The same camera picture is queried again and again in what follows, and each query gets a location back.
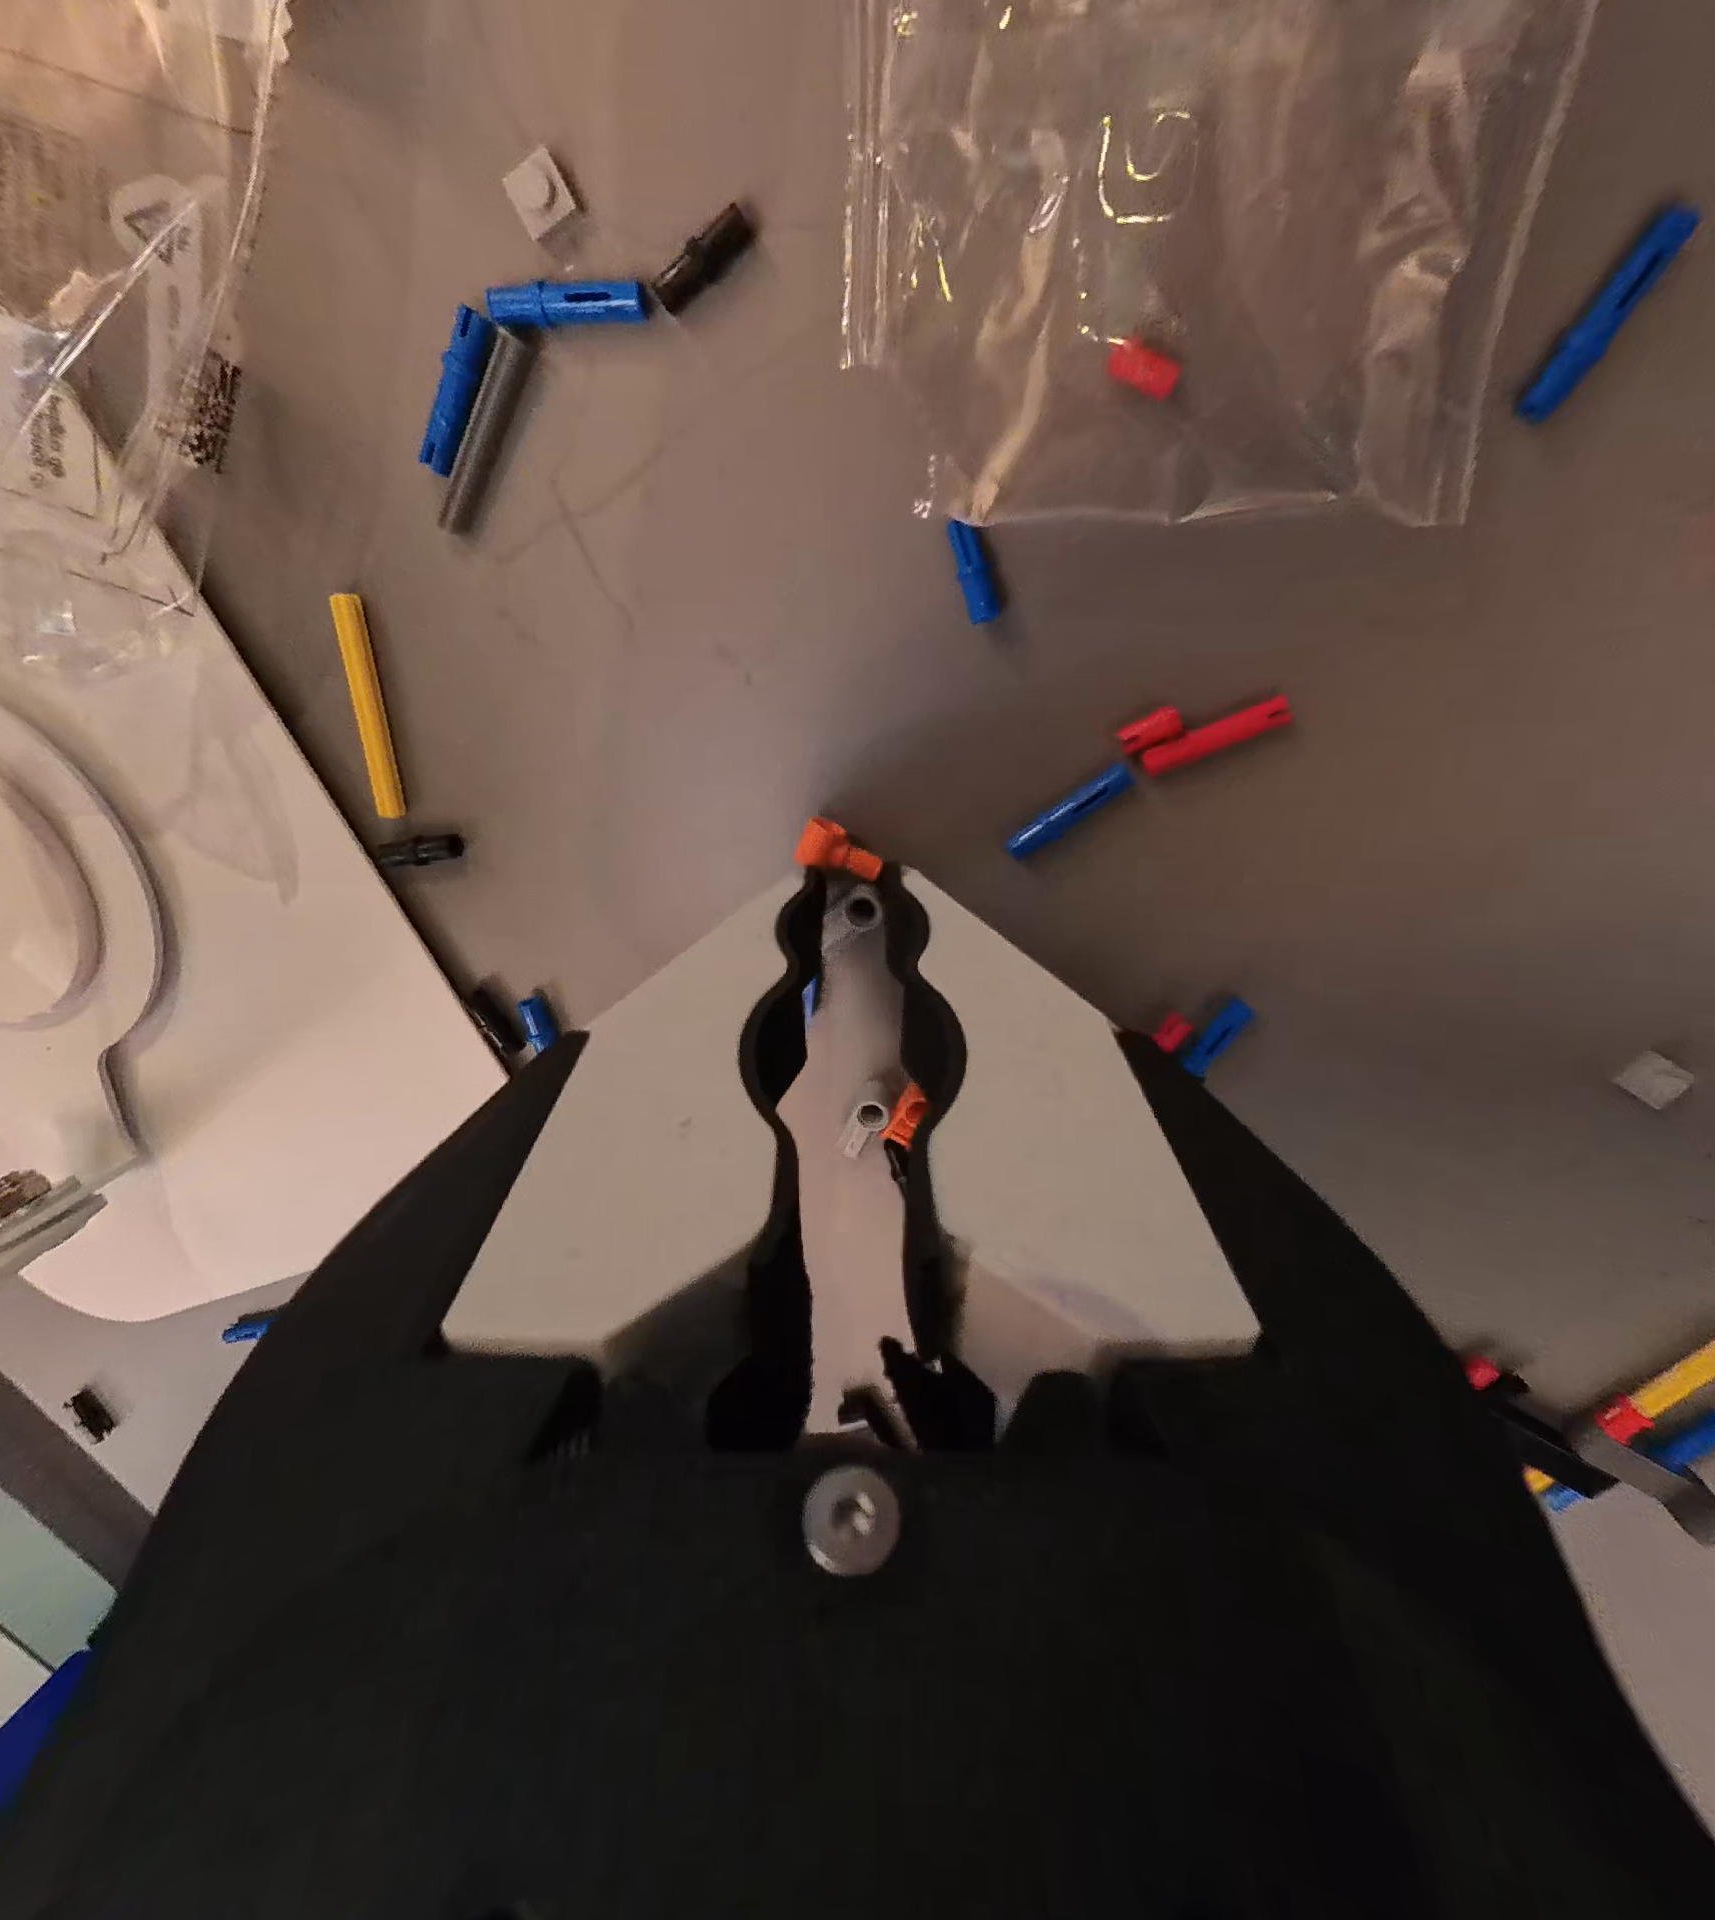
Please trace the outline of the dark grey lego axle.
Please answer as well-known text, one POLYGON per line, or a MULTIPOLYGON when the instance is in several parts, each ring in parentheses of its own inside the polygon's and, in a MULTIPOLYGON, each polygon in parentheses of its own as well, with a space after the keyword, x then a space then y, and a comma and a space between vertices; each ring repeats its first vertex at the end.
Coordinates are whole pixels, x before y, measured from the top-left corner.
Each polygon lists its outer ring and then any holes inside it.
POLYGON ((511 431, 531 386, 535 361, 535 345, 525 333, 493 324, 481 391, 439 514, 439 528, 455 538, 471 537, 487 510, 511 431))

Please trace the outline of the yellow lego axle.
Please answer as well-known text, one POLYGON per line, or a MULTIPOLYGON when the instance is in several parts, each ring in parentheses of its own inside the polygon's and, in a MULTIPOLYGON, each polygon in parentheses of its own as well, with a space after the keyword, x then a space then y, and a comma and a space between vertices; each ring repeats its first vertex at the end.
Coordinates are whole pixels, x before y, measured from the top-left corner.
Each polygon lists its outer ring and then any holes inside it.
POLYGON ((329 606, 373 803, 381 820, 401 823, 411 806, 365 601, 359 592, 339 590, 329 606))

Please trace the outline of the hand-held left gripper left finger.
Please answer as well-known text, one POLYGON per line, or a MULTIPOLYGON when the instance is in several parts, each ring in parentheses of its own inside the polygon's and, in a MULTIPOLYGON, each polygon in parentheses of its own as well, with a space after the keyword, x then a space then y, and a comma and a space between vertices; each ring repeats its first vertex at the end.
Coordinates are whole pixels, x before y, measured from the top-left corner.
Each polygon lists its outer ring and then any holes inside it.
POLYGON ((814 1399, 796 1138, 818 883, 784 876, 601 1015, 445 1315, 463 1355, 583 1363, 786 1452, 814 1399))

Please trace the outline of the small clear plastic bag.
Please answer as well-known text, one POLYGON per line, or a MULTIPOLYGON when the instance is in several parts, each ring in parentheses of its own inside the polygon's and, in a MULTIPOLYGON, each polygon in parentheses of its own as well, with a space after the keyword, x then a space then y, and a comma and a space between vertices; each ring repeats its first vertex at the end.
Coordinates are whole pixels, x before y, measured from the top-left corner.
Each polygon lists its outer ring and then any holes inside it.
POLYGON ((844 366, 918 510, 1460 527, 1586 2, 846 7, 844 366), (1168 403, 1116 389, 1144 339, 1168 403))

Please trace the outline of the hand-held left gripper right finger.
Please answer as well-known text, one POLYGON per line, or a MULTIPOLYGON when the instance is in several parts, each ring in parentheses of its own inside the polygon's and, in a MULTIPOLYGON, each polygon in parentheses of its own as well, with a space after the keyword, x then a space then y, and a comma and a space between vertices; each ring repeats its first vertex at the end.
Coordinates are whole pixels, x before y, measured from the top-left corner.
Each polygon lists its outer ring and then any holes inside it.
POLYGON ((926 1164, 952 1304, 948 1349, 1014 1417, 1038 1377, 1254 1352, 1260 1326, 1118 1027, 908 868, 916 980, 964 1044, 926 1164))

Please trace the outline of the scattered small lego pins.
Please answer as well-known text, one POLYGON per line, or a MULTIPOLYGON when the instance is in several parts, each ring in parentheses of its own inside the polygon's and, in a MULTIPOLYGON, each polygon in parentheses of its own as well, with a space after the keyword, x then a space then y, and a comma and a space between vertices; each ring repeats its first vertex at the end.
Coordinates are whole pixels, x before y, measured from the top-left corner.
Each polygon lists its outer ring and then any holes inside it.
MULTIPOLYGON (((535 1059, 507 1069, 487 1116, 549 1118, 591 1025, 756 894, 818 883, 818 974, 804 989, 806 1065, 778 1114, 800 1154, 814 1345, 838 1315, 884 1335, 912 1373, 956 1369, 952 1304, 926 1164, 932 1102, 960 1087, 964 1044, 916 980, 926 927, 904 873, 928 876, 1040 965, 1072 947, 1096 972, 1158 962, 1196 932, 1214 858, 1240 856, 1252 887, 1294 897, 1278 846, 1192 828, 1170 839, 1176 778, 1224 788, 1198 765, 1278 740, 1296 708, 1274 647, 1232 660, 1230 623, 1180 623, 1170 595, 1114 589, 1116 570, 1062 570, 1058 601, 1002 603, 1004 537, 948 524, 962 589, 932 589, 936 534, 886 538, 850 479, 880 450, 880 389, 822 398, 804 343, 750 340, 774 287, 772 253, 738 204, 700 233, 658 284, 541 277, 463 303, 423 449, 439 482, 413 482, 397 524, 375 520, 353 569, 377 589, 379 658, 405 706, 421 809, 465 805, 483 848, 413 832, 381 880, 439 958, 501 968, 465 995, 495 1044, 517 1031, 499 989, 527 972, 563 987, 571 1013, 535 1059), (537 361, 487 510, 455 538, 439 514, 493 324, 537 361), (884 862, 886 924, 822 961, 822 915, 856 880, 794 862, 812 816, 884 862)), ((1302 1185, 1250 1142, 1190 1073, 1206 1042, 1168 1049, 1120 1033, 1172 1154, 1260 1326, 1250 1356, 1126 1367, 1272 1369, 1276 1312, 1334 1308, 1346 1268, 1382 1279, 1340 1221, 1336 1256, 1294 1253, 1302 1185)), ((537 1135, 507 1160, 469 1123, 323 1258, 281 1308, 231 1328, 349 1356, 377 1333, 397 1284, 437 1284, 441 1335, 537 1135)))

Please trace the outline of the light grey lego plate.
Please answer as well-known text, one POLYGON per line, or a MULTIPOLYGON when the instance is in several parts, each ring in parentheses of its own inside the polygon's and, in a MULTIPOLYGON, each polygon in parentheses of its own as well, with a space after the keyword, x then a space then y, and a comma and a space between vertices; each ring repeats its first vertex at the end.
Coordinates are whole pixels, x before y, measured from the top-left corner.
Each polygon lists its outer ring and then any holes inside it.
POLYGON ((579 193, 551 149, 517 163, 503 180, 507 201, 537 246, 549 244, 583 210, 579 193))

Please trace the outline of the white stand base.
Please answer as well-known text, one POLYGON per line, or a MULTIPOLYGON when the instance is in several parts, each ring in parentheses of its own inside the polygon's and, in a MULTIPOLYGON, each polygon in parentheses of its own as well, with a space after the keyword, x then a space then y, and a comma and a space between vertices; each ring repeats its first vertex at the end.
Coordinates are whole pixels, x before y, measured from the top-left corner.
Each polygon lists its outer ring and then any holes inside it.
POLYGON ((205 606, 0 555, 0 1282, 147 1324, 317 1266, 505 1075, 205 606))

